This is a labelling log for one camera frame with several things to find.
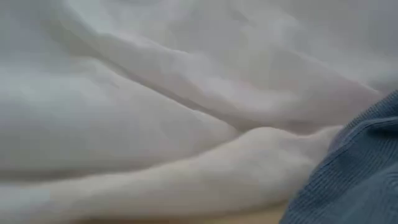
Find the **blue sweater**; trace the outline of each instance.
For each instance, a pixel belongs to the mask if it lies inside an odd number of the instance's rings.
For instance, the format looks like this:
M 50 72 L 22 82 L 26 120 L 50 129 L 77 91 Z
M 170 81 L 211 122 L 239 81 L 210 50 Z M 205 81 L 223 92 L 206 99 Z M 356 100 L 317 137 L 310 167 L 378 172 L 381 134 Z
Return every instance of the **blue sweater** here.
M 280 223 L 398 223 L 398 91 L 337 135 Z

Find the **white sheet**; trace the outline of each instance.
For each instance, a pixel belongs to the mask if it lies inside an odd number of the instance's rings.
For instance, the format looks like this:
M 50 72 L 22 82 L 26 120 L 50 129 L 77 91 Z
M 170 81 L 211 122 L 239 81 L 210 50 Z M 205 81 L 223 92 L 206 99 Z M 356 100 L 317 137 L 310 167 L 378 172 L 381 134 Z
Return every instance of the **white sheet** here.
M 0 220 L 287 199 L 396 88 L 396 4 L 1 1 Z

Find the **wrinkled fabric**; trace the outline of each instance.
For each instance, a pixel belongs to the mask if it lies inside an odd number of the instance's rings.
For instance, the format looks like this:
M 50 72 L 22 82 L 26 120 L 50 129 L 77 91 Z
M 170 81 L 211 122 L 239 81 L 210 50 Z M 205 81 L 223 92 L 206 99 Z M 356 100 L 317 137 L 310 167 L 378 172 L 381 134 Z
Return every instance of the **wrinkled fabric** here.
M 1 223 L 286 200 L 398 83 L 394 5 L 1 1 Z
M 398 222 L 398 91 L 345 127 L 280 223 Z

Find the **ribbed knit texture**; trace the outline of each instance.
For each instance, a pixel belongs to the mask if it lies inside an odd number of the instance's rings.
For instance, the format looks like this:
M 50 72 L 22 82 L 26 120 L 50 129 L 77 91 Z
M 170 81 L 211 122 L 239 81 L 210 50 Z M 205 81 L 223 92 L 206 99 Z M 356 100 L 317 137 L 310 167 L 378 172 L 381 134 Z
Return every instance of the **ribbed knit texture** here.
M 398 223 L 398 91 L 342 130 L 280 224 Z

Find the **white fabric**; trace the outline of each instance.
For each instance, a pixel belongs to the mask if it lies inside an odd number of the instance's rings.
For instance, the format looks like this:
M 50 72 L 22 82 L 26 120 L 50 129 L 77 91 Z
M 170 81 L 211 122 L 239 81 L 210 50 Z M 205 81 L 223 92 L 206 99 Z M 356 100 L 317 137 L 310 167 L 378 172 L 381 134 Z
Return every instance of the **white fabric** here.
M 0 1 L 1 223 L 286 200 L 396 88 L 394 6 Z

